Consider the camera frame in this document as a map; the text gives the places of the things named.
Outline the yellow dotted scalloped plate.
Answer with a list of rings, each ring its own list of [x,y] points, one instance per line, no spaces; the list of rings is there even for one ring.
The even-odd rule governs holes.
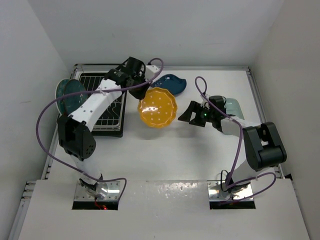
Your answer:
[[[137,110],[140,119],[148,127],[161,129],[175,120],[178,105],[176,98],[167,89],[154,87],[147,90]]]

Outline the navy leaf-shaped dish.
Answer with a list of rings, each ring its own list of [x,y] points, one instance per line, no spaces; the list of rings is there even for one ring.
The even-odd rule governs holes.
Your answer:
[[[179,78],[174,74],[166,74],[154,81],[151,88],[162,88],[168,90],[172,95],[181,94],[187,87],[187,80]]]

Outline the pale green rectangular plate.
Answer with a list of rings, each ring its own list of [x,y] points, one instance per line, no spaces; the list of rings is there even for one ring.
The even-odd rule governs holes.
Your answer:
[[[226,114],[236,116],[242,120],[244,120],[244,115],[241,109],[239,102],[234,98],[226,98],[225,105]]]

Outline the dark teal round plate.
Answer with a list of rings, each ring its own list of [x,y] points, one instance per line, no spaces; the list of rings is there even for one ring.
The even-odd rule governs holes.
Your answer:
[[[84,85],[76,79],[62,79],[56,86],[55,98],[59,98],[72,93],[86,92]],[[60,115],[69,115],[77,110],[87,99],[87,93],[81,93],[56,102]]]

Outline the red teal floral plate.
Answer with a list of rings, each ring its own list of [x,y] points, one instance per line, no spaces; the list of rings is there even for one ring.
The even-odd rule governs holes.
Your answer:
[[[59,83],[57,84],[56,88],[55,88],[55,98],[59,98],[62,97],[65,94],[65,87],[67,85],[67,83],[70,81],[69,78],[65,78],[59,81]],[[65,114],[65,107],[64,107],[64,100],[57,100],[55,102],[57,110],[59,112],[60,115],[64,115]]]

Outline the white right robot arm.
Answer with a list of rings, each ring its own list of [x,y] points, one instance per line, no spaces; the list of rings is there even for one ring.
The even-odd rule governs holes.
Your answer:
[[[202,99],[202,103],[191,101],[178,120],[198,127],[210,123],[224,135],[238,137],[238,146],[244,146],[245,150],[245,160],[241,164],[237,164],[240,150],[236,151],[231,170],[220,185],[222,191],[231,193],[262,176],[264,169],[287,160],[287,152],[273,122],[250,123],[227,114],[226,100],[220,95],[203,96]]]

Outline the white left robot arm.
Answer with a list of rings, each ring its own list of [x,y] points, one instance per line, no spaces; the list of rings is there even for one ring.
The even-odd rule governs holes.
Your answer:
[[[108,185],[92,155],[96,141],[92,134],[94,125],[105,110],[126,91],[141,100],[145,97],[159,68],[151,63],[129,57],[122,65],[109,70],[89,98],[57,121],[59,145],[72,158],[81,172],[80,185],[96,199],[108,194]]]

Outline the black drip tray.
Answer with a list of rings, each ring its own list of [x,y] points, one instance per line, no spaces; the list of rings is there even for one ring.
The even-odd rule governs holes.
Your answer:
[[[78,72],[75,79],[80,81],[87,91],[92,91],[100,85],[105,74],[106,72]],[[127,92],[112,102],[94,125],[92,130],[94,136],[117,138],[123,136],[126,101]]]

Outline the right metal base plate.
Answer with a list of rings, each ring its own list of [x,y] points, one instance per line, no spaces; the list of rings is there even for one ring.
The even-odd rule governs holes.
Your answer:
[[[207,182],[208,197],[211,202],[236,201],[253,195],[250,183],[236,186],[231,190],[223,190],[224,180],[214,180]]]

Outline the metal base plate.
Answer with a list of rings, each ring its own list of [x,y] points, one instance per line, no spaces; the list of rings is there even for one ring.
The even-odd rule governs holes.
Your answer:
[[[110,202],[117,201],[119,199],[119,196],[119,181],[98,183],[95,191],[82,186],[81,182],[78,181],[73,199],[76,202],[92,202],[96,198],[96,200],[100,202]]]
[[[208,197],[211,202],[236,201],[253,195],[250,183],[236,186],[231,190],[223,190],[224,180],[214,180],[207,182]]]

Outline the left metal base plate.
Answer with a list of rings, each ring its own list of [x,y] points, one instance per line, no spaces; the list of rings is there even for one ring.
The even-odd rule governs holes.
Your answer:
[[[110,202],[117,201],[119,199],[119,196],[119,181],[98,183],[95,191],[82,186],[81,182],[78,181],[73,199],[76,202],[92,202],[96,198],[96,200],[100,202]]]

